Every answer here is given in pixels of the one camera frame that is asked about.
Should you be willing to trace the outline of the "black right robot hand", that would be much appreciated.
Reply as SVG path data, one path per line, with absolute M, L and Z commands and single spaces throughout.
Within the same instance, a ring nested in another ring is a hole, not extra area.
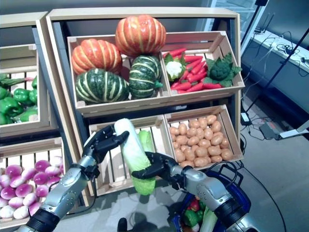
M 168 182 L 175 182 L 177 180 L 177 178 L 171 175 L 171 168 L 178 165 L 173 158 L 161 153 L 146 152 L 145 154 L 151 165 L 140 171 L 133 171 L 133 177 L 137 179 L 151 179 L 159 176 Z

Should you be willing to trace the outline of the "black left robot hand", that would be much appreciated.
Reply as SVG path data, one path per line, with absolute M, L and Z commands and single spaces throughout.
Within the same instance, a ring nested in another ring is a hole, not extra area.
M 121 145 L 129 136 L 128 131 L 115 135 L 113 126 L 106 126 L 94 132 L 84 144 L 82 158 L 79 164 L 83 167 L 100 164 L 108 151 Z

